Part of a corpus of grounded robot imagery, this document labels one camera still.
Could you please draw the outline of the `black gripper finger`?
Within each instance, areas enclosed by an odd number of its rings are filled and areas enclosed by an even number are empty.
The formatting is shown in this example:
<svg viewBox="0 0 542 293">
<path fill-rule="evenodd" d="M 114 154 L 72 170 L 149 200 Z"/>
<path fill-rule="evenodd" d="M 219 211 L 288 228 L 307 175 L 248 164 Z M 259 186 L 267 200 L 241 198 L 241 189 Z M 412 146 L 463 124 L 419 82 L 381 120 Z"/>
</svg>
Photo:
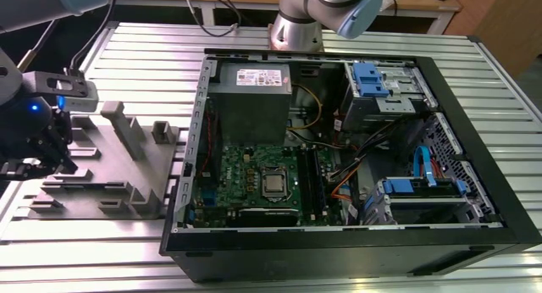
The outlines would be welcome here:
<svg viewBox="0 0 542 293">
<path fill-rule="evenodd" d="M 64 174 L 73 174 L 77 166 L 70 159 L 68 146 L 73 141 L 70 114 L 60 108 L 52 109 L 52 119 L 44 129 L 45 140 L 50 151 L 48 157 L 58 164 L 57 169 Z"/>
<path fill-rule="evenodd" d="M 57 164 L 40 162 L 24 163 L 21 160 L 1 159 L 1 181 L 26 181 L 49 176 L 54 173 Z"/>
</svg>

